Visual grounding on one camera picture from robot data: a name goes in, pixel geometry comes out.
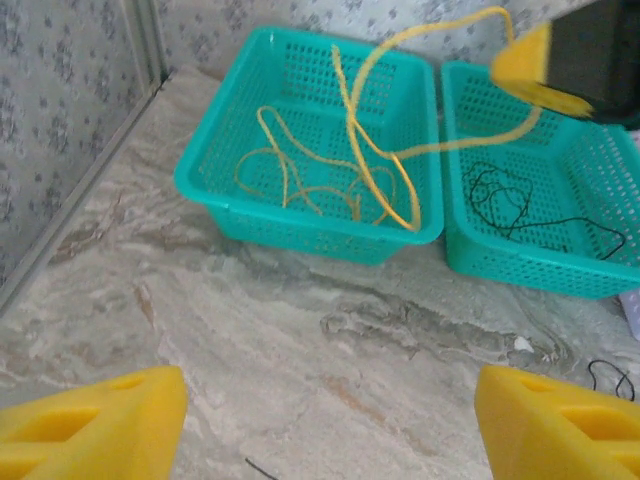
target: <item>yellow object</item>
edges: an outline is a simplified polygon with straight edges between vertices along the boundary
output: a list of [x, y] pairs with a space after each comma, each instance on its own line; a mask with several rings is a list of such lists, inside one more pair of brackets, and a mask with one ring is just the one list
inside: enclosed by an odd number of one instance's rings
[[[311, 191], [326, 190], [342, 196], [345, 199], [345, 202], [349, 205], [349, 207], [352, 210], [353, 219], [359, 220], [360, 218], [359, 199], [355, 199], [355, 200], [351, 199], [349, 193], [352, 190], [355, 183], [357, 183], [357, 181], [359, 180], [362, 180], [366, 184], [366, 186], [369, 188], [371, 193], [374, 195], [378, 203], [384, 209], [384, 213], [378, 220], [376, 220], [376, 222], [374, 222], [375, 224], [380, 223], [388, 215], [388, 216], [391, 216], [398, 224], [400, 224], [402, 227], [408, 230], [412, 230], [412, 231], [419, 230], [421, 227], [420, 203], [419, 203], [418, 196], [416, 194], [415, 187], [411, 182], [409, 175], [407, 174], [406, 170], [402, 165], [402, 160], [406, 160], [407, 158], [411, 158], [417, 155], [423, 155], [425, 153], [449, 151], [449, 150], [488, 146], [488, 145], [497, 145], [497, 144], [517, 140], [518, 138], [526, 135], [529, 131], [533, 129], [533, 127], [535, 127], [538, 119], [540, 118], [542, 110], [539, 107], [533, 108], [531, 110], [529, 117], [527, 117], [527, 119], [521, 125], [519, 125], [518, 127], [514, 128], [509, 132], [501, 133], [498, 135], [493, 135], [490, 137], [480, 137], [480, 138], [467, 138], [463, 140], [455, 140], [455, 141], [443, 142], [443, 143], [438, 143], [433, 145], [417, 145], [399, 152], [385, 152], [381, 150], [373, 142], [373, 140], [369, 137], [365, 129], [362, 127], [362, 125], [356, 118], [358, 102], [360, 100], [362, 89], [364, 88], [369, 72], [374, 67], [376, 62], [378, 62], [378, 60], [388, 50], [396, 47], [397, 45], [404, 42], [405, 40], [408, 40], [410, 38], [413, 38], [419, 35], [425, 35], [427, 33], [431, 33], [434, 31], [459, 28], [459, 27], [468, 25], [470, 23], [477, 22], [483, 18], [492, 16], [492, 15], [501, 15], [502, 17], [504, 17], [505, 24], [506, 24], [506, 31], [507, 31], [507, 41], [509, 42], [509, 44], [511, 44], [514, 41], [513, 24], [512, 24], [511, 16], [509, 15], [509, 12], [502, 7], [488, 7], [479, 12], [476, 12], [471, 15], [467, 15], [466, 17], [463, 17], [453, 22], [442, 22], [442, 23], [426, 24], [426, 25], [411, 27], [411, 28], [408, 28], [407, 30], [404, 30], [403, 32], [400, 32], [394, 35], [388, 40], [385, 40], [382, 44], [376, 47], [371, 52], [371, 54], [369, 54], [364, 64], [360, 67], [360, 70], [358, 71], [358, 74], [353, 84], [351, 95], [349, 95], [349, 92], [347, 89], [347, 82], [346, 82], [344, 72], [342, 70], [342, 66], [340, 63], [340, 52], [338, 48], [334, 46], [332, 48], [332, 59], [333, 59], [334, 67], [336, 70], [336, 75], [338, 77], [338, 82], [340, 84], [340, 92], [342, 95], [342, 100], [345, 105], [345, 109], [347, 111], [346, 131], [349, 137], [349, 141], [351, 143], [353, 154], [356, 157], [356, 160], [358, 162], [358, 167], [355, 167], [355, 165], [344, 160], [328, 159], [315, 154], [314, 152], [309, 150], [307, 147], [305, 147], [298, 140], [295, 139], [295, 137], [291, 134], [286, 124], [284, 123], [284, 120], [282, 120], [282, 118], [277, 114], [277, 112], [275, 112], [273, 107], [262, 106], [258, 109], [258, 112], [257, 112], [258, 121], [265, 135], [269, 139], [269, 143], [271, 143], [271, 148], [261, 148], [261, 149], [252, 150], [251, 152], [244, 155], [238, 162], [238, 166], [236, 168], [236, 172], [235, 172], [236, 182], [238, 182], [238, 184], [240, 184], [240, 186], [245, 191], [259, 194], [260, 192], [256, 192], [255, 190], [250, 189], [249, 187], [242, 185], [239, 182], [238, 175], [237, 175], [238, 168], [248, 157], [254, 154], [273, 153], [278, 156], [278, 160], [280, 162], [280, 168], [282, 169], [282, 172], [283, 172], [283, 184], [284, 184], [283, 201], [282, 201], [283, 207], [286, 207], [292, 198], [292, 197], [289, 197], [287, 193], [287, 185], [288, 185], [287, 168], [290, 167], [292, 168], [294, 179], [299, 189], [299, 192], [297, 192], [294, 196], [302, 196], [302, 198], [307, 203], [307, 205], [309, 205], [314, 211], [316, 211], [316, 213], [320, 215], [322, 214], [322, 211], [319, 209], [317, 205], [315, 205], [311, 201], [311, 199], [308, 196], [308, 193], [310, 193]], [[287, 135], [289, 140], [296, 146], [296, 148], [301, 150], [307, 156], [311, 157], [316, 161], [320, 161], [320, 162], [324, 162], [324, 163], [328, 163], [336, 166], [348, 166], [348, 168], [352, 168], [356, 171], [356, 173], [358, 174], [358, 179], [354, 181], [354, 183], [352, 183], [352, 185], [349, 187], [349, 191], [346, 194], [339, 192], [336, 189], [333, 189], [330, 187], [311, 187], [307, 189], [302, 187], [302, 182], [300, 181], [299, 175], [297, 173], [297, 170], [295, 169], [295, 166], [293, 165], [293, 162], [282, 152], [275, 138], [273, 137], [268, 127], [264, 123], [264, 120], [262, 120], [262, 116], [261, 116], [262, 111], [265, 109], [270, 109], [274, 114], [277, 115], [276, 117], [277, 121], [280, 124], [280, 126], [284, 129], [285, 134]], [[371, 173], [375, 169], [369, 169], [367, 162], [364, 159], [364, 156], [362, 154], [362, 150], [360, 149], [356, 131], [360, 133], [360, 135], [362, 135], [362, 137], [369, 144], [369, 146], [376, 152], [376, 154], [378, 154], [383, 158], [391, 160], [396, 166], [396, 168], [398, 169], [398, 171], [400, 172], [400, 175], [402, 176], [402, 179], [405, 182], [407, 189], [409, 190], [409, 196], [411, 201], [411, 220], [409, 222], [403, 219], [394, 210], [393, 206], [389, 204], [389, 201], [386, 195], [378, 188], [373, 176], [371, 175]], [[394, 184], [394, 190], [392, 192], [392, 196], [395, 196], [395, 179], [392, 181]]]
[[0, 411], [2, 480], [166, 480], [187, 392], [157, 367]]
[[638, 480], [640, 406], [507, 367], [484, 367], [476, 416], [495, 480]]
[[491, 80], [498, 87], [532, 105], [574, 117], [590, 117], [593, 107], [586, 100], [545, 86], [551, 48], [551, 23], [545, 23], [512, 45], [491, 64]]

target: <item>floral wallpaper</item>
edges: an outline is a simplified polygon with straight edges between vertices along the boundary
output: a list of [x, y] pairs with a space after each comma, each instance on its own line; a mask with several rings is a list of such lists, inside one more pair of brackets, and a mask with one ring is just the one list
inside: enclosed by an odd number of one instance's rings
[[[295, 26], [379, 42], [407, 27], [453, 20], [491, 5], [506, 7], [518, 33], [589, 0], [154, 0], [170, 70], [197, 63], [229, 67], [256, 26]], [[502, 21], [414, 39], [405, 48], [434, 62], [487, 63], [504, 45]]]
[[141, 91], [119, 0], [0, 0], [0, 287]]

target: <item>floor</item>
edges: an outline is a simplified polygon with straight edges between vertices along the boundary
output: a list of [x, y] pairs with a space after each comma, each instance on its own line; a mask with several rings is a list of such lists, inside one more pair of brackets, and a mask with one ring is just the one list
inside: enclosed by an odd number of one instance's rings
[[[241, 244], [174, 189], [218, 82], [174, 74], [0, 324], [0, 406], [179, 365], [180, 479], [490, 479], [473, 410], [486, 363], [590, 386], [640, 375], [619, 305], [451, 272], [441, 241], [369, 268]], [[600, 388], [614, 385], [602, 369]]]

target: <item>purple object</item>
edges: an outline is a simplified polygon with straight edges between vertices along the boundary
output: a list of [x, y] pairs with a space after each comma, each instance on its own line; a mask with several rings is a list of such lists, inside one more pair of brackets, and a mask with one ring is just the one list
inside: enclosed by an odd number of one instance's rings
[[640, 341], [640, 289], [620, 294], [620, 302], [631, 333]]

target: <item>gray wallpaper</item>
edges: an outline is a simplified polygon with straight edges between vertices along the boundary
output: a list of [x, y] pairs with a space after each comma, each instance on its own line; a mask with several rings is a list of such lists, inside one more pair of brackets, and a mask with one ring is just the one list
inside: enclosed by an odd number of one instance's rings
[[0, 287], [141, 97], [119, 0], [0, 0]]
[[[256, 26], [288, 25], [376, 41], [421, 23], [453, 20], [491, 5], [513, 15], [518, 33], [589, 0], [155, 0], [165, 59], [222, 73]], [[432, 61], [487, 63], [504, 45], [500, 19], [407, 42]]]

